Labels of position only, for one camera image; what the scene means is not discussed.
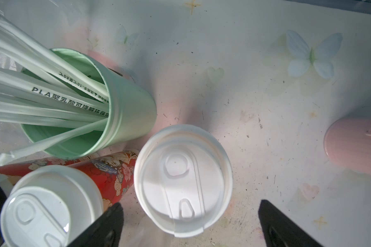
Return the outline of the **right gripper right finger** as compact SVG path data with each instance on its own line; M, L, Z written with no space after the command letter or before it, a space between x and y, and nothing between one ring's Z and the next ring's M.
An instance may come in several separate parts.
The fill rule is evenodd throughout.
M268 200L261 201L258 216L267 247L322 247Z

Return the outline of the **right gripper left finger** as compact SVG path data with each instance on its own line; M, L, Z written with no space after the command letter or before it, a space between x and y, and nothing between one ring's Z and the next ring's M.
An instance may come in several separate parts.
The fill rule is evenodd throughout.
M124 226L124 211L120 203L106 210L68 247L118 247Z

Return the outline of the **red cup white lid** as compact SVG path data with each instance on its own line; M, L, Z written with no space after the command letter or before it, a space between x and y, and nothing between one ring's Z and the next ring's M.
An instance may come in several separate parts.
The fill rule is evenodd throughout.
M138 151L0 167L12 189L0 213L9 247L65 247L132 186Z
M173 125L153 135L134 170L139 204L156 226L176 238L197 236L219 221L233 182L223 146L193 125Z

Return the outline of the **pink pencil bucket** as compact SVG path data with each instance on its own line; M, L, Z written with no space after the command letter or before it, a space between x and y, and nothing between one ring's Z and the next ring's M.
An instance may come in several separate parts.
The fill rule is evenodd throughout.
M334 122L325 133L324 150L334 164L371 175L371 119Z

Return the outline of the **green straw holder cup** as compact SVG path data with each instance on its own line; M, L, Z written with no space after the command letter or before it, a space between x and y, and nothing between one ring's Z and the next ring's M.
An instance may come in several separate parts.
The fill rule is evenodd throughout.
M150 132L156 122L157 107L149 92L81 52L68 48L53 48L52 52L83 74L106 85L109 113L104 131L77 136L45 149L45 153L73 160Z

